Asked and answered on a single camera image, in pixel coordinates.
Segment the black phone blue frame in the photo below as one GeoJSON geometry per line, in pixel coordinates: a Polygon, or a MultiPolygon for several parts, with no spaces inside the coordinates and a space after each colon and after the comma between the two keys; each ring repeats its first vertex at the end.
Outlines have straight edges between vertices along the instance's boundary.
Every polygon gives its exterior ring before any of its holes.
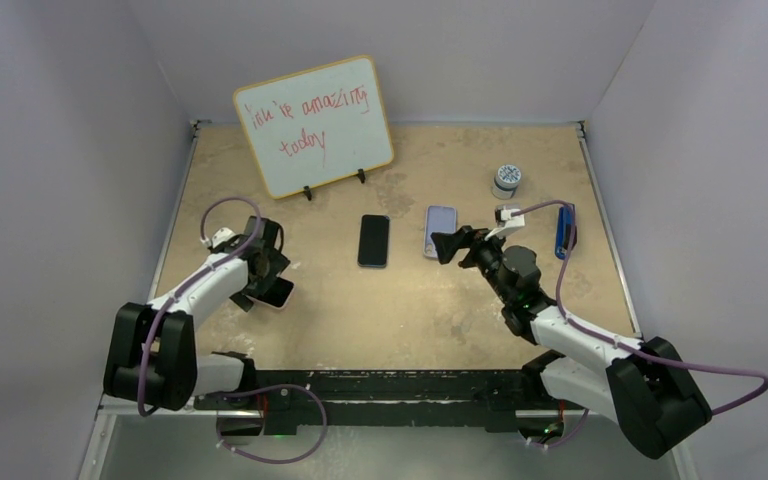
{"type": "Polygon", "coordinates": [[[385,215],[364,214],[361,217],[357,263],[366,268],[387,265],[390,219],[385,215]]]}

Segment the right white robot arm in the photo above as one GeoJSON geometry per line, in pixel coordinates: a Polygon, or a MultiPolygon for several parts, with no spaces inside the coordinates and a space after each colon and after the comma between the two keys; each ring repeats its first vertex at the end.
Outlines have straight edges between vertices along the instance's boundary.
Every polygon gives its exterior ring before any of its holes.
{"type": "Polygon", "coordinates": [[[503,304],[512,334],[549,349],[554,359],[524,376],[521,392],[536,407],[567,400],[618,425],[641,454],[658,459],[708,424],[713,410],[668,341],[613,334],[565,312],[541,287],[534,251],[505,246],[469,226],[430,239],[441,264],[475,268],[503,304]]]}

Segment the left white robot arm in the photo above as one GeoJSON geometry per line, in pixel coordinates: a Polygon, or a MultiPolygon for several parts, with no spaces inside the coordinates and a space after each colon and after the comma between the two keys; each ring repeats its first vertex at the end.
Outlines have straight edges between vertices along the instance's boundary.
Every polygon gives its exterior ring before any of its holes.
{"type": "Polygon", "coordinates": [[[242,233],[219,229],[196,272],[146,304],[128,302],[116,313],[103,391],[136,402],[145,414],[180,410],[192,397],[220,395],[232,408],[257,399],[253,359],[238,352],[200,356],[196,330],[226,301],[245,312],[261,304],[283,308],[294,290],[282,278],[290,261],[283,227],[248,219],[242,233]]]}

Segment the pink cased phone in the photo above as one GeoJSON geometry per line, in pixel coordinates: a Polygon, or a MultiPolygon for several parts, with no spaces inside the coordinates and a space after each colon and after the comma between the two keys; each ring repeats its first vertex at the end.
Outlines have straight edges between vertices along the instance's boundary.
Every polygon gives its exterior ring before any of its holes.
{"type": "Polygon", "coordinates": [[[294,291],[295,284],[292,281],[279,277],[268,290],[257,294],[251,300],[269,308],[282,310],[286,307],[294,291]]]}

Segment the lavender phone case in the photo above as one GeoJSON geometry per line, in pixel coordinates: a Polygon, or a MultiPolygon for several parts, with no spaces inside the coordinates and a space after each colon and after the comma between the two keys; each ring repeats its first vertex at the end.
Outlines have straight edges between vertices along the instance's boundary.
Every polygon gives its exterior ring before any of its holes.
{"type": "Polygon", "coordinates": [[[424,226],[423,256],[427,259],[438,258],[436,247],[431,238],[433,233],[451,234],[457,228],[457,210],[451,206],[430,205],[426,209],[424,226]]]}

